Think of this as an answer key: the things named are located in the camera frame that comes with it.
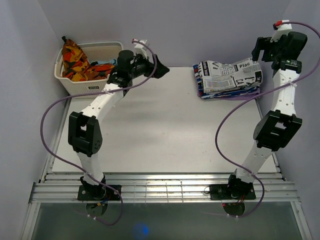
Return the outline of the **newspaper print trousers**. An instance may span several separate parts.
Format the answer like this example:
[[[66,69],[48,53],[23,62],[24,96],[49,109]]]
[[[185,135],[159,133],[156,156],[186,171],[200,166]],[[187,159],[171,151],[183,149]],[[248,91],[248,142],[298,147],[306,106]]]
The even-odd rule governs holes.
[[[263,80],[260,64],[251,57],[231,64],[206,60],[194,67],[196,80],[205,94],[258,87]]]

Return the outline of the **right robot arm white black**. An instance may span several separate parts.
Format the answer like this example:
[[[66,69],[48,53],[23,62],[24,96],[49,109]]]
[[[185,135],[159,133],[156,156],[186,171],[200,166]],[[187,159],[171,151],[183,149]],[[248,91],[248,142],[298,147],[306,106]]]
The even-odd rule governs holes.
[[[298,56],[308,37],[304,33],[289,31],[273,37],[259,37],[252,50],[257,61],[263,51],[262,61],[270,62],[274,86],[280,88],[273,98],[272,109],[260,120],[253,132],[253,144],[249,154],[228,178],[226,194],[232,198],[244,197],[253,189],[254,175],[265,161],[280,148],[284,148],[302,126],[302,119],[295,110],[296,84],[302,71]]]

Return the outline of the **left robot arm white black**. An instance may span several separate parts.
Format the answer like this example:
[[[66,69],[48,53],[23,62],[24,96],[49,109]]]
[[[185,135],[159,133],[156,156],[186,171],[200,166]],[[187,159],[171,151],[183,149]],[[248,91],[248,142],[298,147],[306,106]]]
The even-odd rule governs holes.
[[[105,200],[112,190],[105,187],[98,152],[103,136],[100,122],[133,85],[133,79],[145,76],[155,79],[170,71],[156,57],[155,62],[140,53],[122,50],[117,65],[111,70],[103,94],[98,95],[80,112],[73,111],[68,120],[68,143],[76,152],[84,175],[80,178],[79,200]]]

